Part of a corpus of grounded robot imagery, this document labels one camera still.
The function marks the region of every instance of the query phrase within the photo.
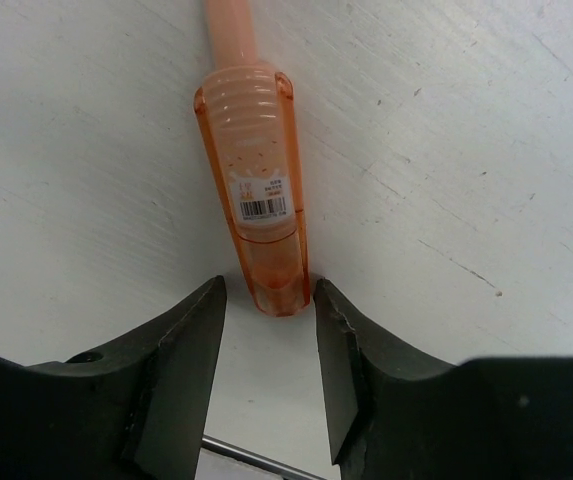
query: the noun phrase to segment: scratched white surface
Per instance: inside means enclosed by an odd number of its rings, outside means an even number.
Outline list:
[[[573,0],[256,0],[314,271],[434,355],[573,354]],[[227,274],[207,433],[328,478],[312,309],[251,307],[191,109],[197,0],[0,0],[0,355],[65,359]]]

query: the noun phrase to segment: white sticker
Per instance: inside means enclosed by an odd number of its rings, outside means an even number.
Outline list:
[[[275,170],[270,178],[239,177],[229,184],[237,222],[246,225],[272,225],[293,214],[290,180]]]

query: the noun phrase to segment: orange bottle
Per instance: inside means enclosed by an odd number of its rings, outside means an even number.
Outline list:
[[[257,308],[293,315],[310,303],[293,86],[257,58],[246,0],[204,0],[217,71],[195,113],[219,198]]]

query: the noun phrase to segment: metal rod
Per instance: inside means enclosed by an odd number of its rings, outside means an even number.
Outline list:
[[[282,477],[284,480],[325,480],[322,477],[302,472],[296,468],[262,457],[261,455],[230,445],[222,442],[221,440],[207,437],[206,435],[202,438],[202,448],[218,455],[232,458],[238,462],[261,468],[268,473],[274,473],[275,475]]]

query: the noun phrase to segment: barcode label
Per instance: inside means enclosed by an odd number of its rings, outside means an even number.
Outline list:
[[[286,200],[284,197],[254,202],[240,202],[239,205],[244,220],[261,220],[286,215]]]

